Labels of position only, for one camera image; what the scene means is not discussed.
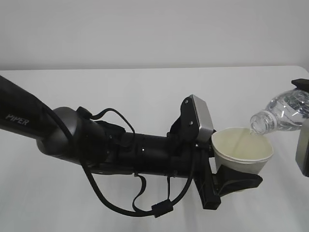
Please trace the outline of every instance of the white paper cup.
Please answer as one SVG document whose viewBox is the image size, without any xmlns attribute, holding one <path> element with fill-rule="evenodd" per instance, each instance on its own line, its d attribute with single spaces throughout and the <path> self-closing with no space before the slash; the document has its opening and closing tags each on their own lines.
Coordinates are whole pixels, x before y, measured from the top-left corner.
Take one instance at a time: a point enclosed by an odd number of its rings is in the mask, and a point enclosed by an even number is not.
<svg viewBox="0 0 309 232">
<path fill-rule="evenodd" d="M 239 172 L 258 174 L 273 155 L 273 147 L 263 135 L 248 128 L 228 128 L 211 136 L 217 170 L 221 165 Z"/>
</svg>

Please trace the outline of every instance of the table surface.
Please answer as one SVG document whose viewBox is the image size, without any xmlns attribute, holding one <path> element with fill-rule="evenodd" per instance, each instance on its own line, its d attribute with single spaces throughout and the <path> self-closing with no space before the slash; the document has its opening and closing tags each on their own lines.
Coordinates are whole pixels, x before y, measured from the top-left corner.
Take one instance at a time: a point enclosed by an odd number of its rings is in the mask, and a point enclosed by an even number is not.
<svg viewBox="0 0 309 232">
<path fill-rule="evenodd" d="M 190 94 L 204 99 L 216 130 L 247 127 L 252 114 L 275 95 L 292 89 L 292 79 L 309 78 L 297 66 L 0 71 L 0 75 L 36 95 L 51 108 L 83 106 L 94 114 L 113 107 L 136 132 L 165 136 Z M 124 126 L 115 115 L 107 121 Z M 256 189 L 222 198 L 218 210 L 203 210 L 195 188 L 174 211 L 155 219 L 118 215 L 103 206 L 81 167 L 41 154 L 36 143 L 0 131 L 0 231 L 251 231 L 307 232 L 309 178 L 296 162 L 299 132 L 275 132 L 268 138 L 275 154 Z M 143 209 L 167 196 L 166 178 L 147 175 L 147 189 L 137 200 Z M 99 176 L 99 186 L 113 203 L 131 209 L 140 190 L 139 178 Z M 185 179 L 171 180 L 171 196 Z"/>
</svg>

